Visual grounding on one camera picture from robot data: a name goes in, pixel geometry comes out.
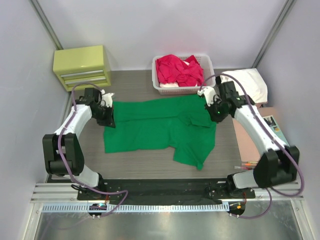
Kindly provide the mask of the green t shirt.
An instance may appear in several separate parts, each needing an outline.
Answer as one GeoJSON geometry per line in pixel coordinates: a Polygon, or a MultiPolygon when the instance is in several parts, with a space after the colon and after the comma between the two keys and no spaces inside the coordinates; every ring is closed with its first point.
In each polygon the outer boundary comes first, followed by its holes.
{"type": "Polygon", "coordinates": [[[173,160],[202,170],[216,145],[217,124],[196,94],[114,102],[115,127],[105,127],[107,154],[174,148],[173,160]]]}

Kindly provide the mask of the white plastic laundry basket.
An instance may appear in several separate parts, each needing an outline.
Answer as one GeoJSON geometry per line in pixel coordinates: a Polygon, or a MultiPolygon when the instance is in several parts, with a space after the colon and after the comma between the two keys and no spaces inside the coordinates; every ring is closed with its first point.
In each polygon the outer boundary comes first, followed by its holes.
{"type": "MultiPolygon", "coordinates": [[[[204,79],[215,74],[213,63],[210,57],[206,54],[195,54],[195,59],[198,61],[199,65],[203,69],[204,79]]],[[[156,60],[163,57],[162,55],[157,55],[152,59],[151,65],[151,75],[152,75],[152,85],[161,95],[186,95],[186,94],[196,94],[199,86],[184,86],[184,87],[160,87],[158,81],[158,74],[156,73],[156,60]]]]}

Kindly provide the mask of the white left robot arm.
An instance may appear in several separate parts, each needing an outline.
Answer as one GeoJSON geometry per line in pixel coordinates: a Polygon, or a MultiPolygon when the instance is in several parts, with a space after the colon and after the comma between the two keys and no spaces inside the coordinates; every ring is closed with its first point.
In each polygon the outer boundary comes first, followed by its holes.
{"type": "Polygon", "coordinates": [[[72,107],[63,124],[52,134],[42,138],[45,170],[50,175],[65,177],[88,189],[95,200],[107,193],[101,174],[85,164],[79,137],[91,119],[99,126],[115,128],[113,93],[97,86],[87,87],[84,95],[75,98],[71,92],[72,107]]]}

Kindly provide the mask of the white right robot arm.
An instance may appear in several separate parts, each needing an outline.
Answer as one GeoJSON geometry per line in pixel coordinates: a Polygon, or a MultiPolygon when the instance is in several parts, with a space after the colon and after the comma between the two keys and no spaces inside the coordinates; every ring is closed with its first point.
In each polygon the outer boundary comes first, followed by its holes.
{"type": "Polygon", "coordinates": [[[237,198],[244,189],[275,189],[276,186],[300,179],[300,188],[288,197],[300,195],[305,188],[305,179],[299,167],[300,151],[281,140],[260,115],[252,98],[240,85],[243,94],[239,94],[235,85],[240,82],[228,75],[231,81],[217,83],[218,88],[202,84],[197,94],[205,99],[205,109],[211,121],[220,123],[231,116],[244,128],[257,148],[260,159],[254,169],[230,174],[225,186],[226,194],[237,198]]]}

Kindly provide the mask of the pink folded t shirt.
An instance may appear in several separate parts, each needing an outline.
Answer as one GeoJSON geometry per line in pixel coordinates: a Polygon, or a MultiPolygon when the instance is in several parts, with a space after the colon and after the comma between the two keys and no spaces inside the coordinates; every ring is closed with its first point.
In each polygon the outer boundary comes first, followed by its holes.
{"type": "Polygon", "coordinates": [[[259,109],[259,108],[263,108],[266,104],[267,102],[256,103],[255,106],[259,109]]]}

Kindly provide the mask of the white folded t shirt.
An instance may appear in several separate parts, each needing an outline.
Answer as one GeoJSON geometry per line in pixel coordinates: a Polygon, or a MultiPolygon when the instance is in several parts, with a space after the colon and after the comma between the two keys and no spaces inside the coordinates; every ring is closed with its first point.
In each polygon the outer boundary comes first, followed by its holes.
{"type": "Polygon", "coordinates": [[[268,87],[256,68],[224,71],[237,79],[256,105],[268,102],[268,87]]]}

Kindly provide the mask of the yellow green drawer cabinet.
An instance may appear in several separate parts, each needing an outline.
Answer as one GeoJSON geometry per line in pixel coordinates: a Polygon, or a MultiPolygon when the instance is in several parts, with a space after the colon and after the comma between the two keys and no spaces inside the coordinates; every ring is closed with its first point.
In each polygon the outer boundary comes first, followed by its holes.
{"type": "Polygon", "coordinates": [[[56,50],[53,55],[53,72],[66,91],[111,85],[111,67],[103,45],[56,50]]]}

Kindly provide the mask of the pink desk mat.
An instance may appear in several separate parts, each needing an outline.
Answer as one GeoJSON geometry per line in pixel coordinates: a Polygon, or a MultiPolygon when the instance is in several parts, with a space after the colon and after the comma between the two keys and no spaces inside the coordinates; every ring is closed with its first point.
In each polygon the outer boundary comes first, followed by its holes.
{"type": "MultiPolygon", "coordinates": [[[[253,119],[253,114],[251,113],[251,110],[249,107],[245,107],[245,114],[247,113],[249,117],[252,118],[252,122],[254,124],[258,124],[255,119],[253,119]]],[[[261,117],[271,116],[273,115],[275,118],[277,118],[277,111],[274,107],[267,107],[267,108],[260,108],[257,110],[259,111],[261,117]]],[[[255,143],[247,133],[246,129],[243,128],[241,122],[238,122],[237,118],[232,118],[236,140],[239,148],[240,158],[241,161],[244,162],[258,162],[261,158],[261,155],[256,148],[255,143]]]]}

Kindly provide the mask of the teal paperback book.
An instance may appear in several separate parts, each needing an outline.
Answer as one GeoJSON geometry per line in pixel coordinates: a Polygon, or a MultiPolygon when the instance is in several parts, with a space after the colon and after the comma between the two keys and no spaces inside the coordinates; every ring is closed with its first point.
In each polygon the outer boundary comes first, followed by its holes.
{"type": "Polygon", "coordinates": [[[280,126],[278,125],[275,117],[273,115],[263,116],[262,117],[266,124],[270,127],[270,129],[287,145],[289,144],[287,139],[285,138],[283,132],[281,131],[280,126]]]}

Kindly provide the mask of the blue marker pen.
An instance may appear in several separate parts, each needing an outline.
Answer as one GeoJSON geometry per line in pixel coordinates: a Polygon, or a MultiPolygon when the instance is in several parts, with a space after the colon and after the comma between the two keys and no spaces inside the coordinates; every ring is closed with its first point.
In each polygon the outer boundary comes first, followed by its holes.
{"type": "Polygon", "coordinates": [[[251,166],[234,166],[235,170],[253,170],[254,168],[251,166]]]}

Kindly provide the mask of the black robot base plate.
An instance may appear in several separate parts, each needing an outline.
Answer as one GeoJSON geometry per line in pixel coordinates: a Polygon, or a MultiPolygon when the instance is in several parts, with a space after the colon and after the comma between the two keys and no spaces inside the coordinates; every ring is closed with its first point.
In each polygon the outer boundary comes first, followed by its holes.
{"type": "Polygon", "coordinates": [[[254,199],[249,188],[232,189],[226,178],[182,179],[103,179],[99,182],[102,192],[127,190],[127,205],[175,205],[183,201],[254,199]]]}

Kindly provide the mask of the aluminium slotted rail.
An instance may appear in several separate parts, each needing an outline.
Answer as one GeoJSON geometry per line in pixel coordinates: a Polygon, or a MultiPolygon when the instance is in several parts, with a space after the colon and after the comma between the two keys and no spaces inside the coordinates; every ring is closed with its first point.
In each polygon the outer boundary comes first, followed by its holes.
{"type": "Polygon", "coordinates": [[[45,203],[43,213],[180,213],[227,212],[229,203],[210,205],[103,205],[102,203],[45,203]]]}

